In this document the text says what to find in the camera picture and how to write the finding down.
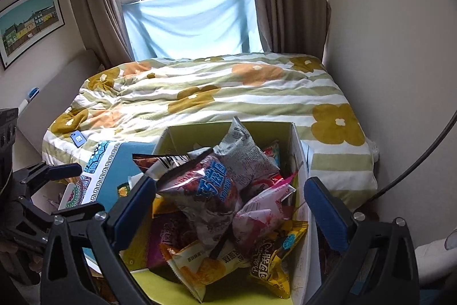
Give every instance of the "yellow flower pattern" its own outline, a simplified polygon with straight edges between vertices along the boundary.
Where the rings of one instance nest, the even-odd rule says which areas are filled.
[[[212,56],[212,57],[198,58],[194,61],[195,62],[218,62],[218,61],[224,61],[224,59],[222,56]]]
[[[365,135],[349,104],[317,105],[312,110],[312,116],[316,123],[311,126],[311,132],[318,141],[333,145],[346,141],[354,146],[365,143]]]
[[[117,127],[120,119],[122,118],[122,113],[119,110],[97,110],[95,113],[92,113],[92,118],[90,119],[92,127],[99,128],[114,128]]]
[[[260,86],[267,81],[280,79],[284,69],[275,65],[242,63],[234,65],[232,73],[240,76],[245,86]]]
[[[89,110],[84,109],[80,112],[70,111],[61,114],[51,125],[50,130],[55,136],[68,137],[71,132],[76,131],[80,124],[87,120]]]
[[[292,57],[290,61],[293,63],[292,69],[303,71],[304,73],[314,73],[314,70],[324,70],[325,67],[317,57],[300,56]]]
[[[126,64],[121,65],[120,68],[124,71],[122,76],[126,77],[127,75],[136,75],[151,70],[151,65],[147,61],[134,61],[127,62]]]
[[[214,101],[213,95],[219,90],[219,87],[213,85],[182,90],[178,93],[177,101],[168,104],[168,112],[174,114],[193,106],[209,104]]]
[[[118,67],[102,71],[89,78],[87,88],[92,91],[102,90],[109,91],[114,87],[114,80],[119,77],[121,70]]]

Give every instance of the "headboard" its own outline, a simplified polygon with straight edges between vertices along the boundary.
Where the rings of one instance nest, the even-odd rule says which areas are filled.
[[[48,127],[71,105],[83,82],[96,74],[99,66],[93,50],[77,55],[46,86],[40,88],[40,93],[19,115],[17,127],[38,153],[41,154]]]

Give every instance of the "cable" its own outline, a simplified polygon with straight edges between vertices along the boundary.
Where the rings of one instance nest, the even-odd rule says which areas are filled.
[[[411,172],[413,172],[424,160],[428,158],[430,154],[433,153],[433,151],[438,147],[439,144],[441,144],[441,141],[444,140],[446,135],[451,131],[452,127],[454,127],[454,124],[457,122],[457,110],[452,116],[451,120],[449,123],[447,123],[446,127],[444,127],[443,131],[439,134],[439,136],[436,138],[436,140],[430,145],[430,147],[415,161],[410,168],[408,168],[405,172],[403,172],[400,176],[398,176],[394,181],[392,181],[390,184],[382,188],[380,191],[378,191],[375,195],[373,195],[370,199],[368,199],[362,206],[360,206],[358,209],[364,207],[365,205],[369,204],[370,202],[373,202],[374,200],[378,199],[379,197],[383,196],[385,193],[387,193],[390,189],[392,189],[395,185],[397,185],[400,181],[402,181],[406,176],[408,176]]]
[[[3,194],[3,191],[6,189],[6,187],[8,186],[8,183],[10,182],[10,178],[11,178],[11,175],[13,174],[13,169],[11,168],[11,171],[10,171],[10,175],[8,176],[8,178],[6,179],[6,183],[5,183],[5,186],[3,186],[2,190],[0,190],[0,197],[1,195]]]

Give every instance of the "cardboard box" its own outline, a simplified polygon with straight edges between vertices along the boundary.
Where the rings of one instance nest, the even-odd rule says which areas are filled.
[[[268,289],[247,280],[248,271],[237,269],[220,281],[207,286],[204,303],[212,305],[279,305],[303,304],[320,286],[317,231],[309,208],[304,202],[303,185],[308,178],[301,141],[296,127],[288,122],[243,122],[255,143],[265,148],[279,140],[281,170],[294,172],[298,220],[308,221],[308,233],[291,253],[291,299],[276,297]],[[164,131],[154,154],[185,154],[196,147],[215,146],[229,130],[229,122],[176,125]],[[190,291],[176,278],[167,280],[149,270],[132,272],[133,277],[153,301],[162,305],[198,304]]]

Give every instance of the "screw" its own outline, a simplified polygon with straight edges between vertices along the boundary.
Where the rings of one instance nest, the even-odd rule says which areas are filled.
[[[107,218],[108,215],[105,211],[97,212],[94,216],[94,219],[97,221],[103,221],[105,218]]]
[[[365,220],[365,214],[360,211],[354,212],[354,214],[352,216],[354,217],[354,220],[357,220],[357,221]]]
[[[403,220],[401,217],[397,217],[395,219],[395,223],[398,225],[398,226],[405,226],[406,225],[406,221]]]
[[[55,225],[63,224],[63,217],[60,216],[60,215],[55,215],[54,216],[54,224]]]

